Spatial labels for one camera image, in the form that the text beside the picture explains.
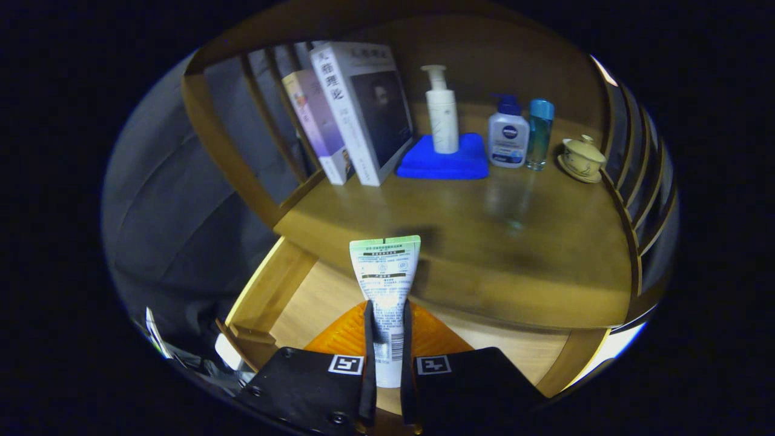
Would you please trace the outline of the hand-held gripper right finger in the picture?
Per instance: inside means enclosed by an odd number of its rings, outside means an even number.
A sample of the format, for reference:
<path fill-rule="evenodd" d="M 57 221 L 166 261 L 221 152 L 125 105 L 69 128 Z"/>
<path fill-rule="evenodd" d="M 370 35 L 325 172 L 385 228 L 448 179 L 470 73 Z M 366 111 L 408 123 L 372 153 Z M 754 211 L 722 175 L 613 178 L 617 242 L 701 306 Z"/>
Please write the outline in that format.
<path fill-rule="evenodd" d="M 401 413 L 418 435 L 516 435 L 545 395 L 496 347 L 476 349 L 407 302 Z"/>

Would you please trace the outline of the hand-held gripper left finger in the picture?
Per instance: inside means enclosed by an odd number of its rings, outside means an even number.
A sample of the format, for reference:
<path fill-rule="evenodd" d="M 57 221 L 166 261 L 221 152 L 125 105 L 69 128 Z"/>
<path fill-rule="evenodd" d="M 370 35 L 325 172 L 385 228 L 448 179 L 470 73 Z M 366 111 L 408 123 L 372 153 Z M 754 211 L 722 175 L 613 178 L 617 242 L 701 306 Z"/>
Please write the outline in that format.
<path fill-rule="evenodd" d="M 374 310 L 362 315 L 360 354 L 280 348 L 238 394 L 238 404 L 289 435 L 357 435 L 374 425 L 377 383 Z"/>

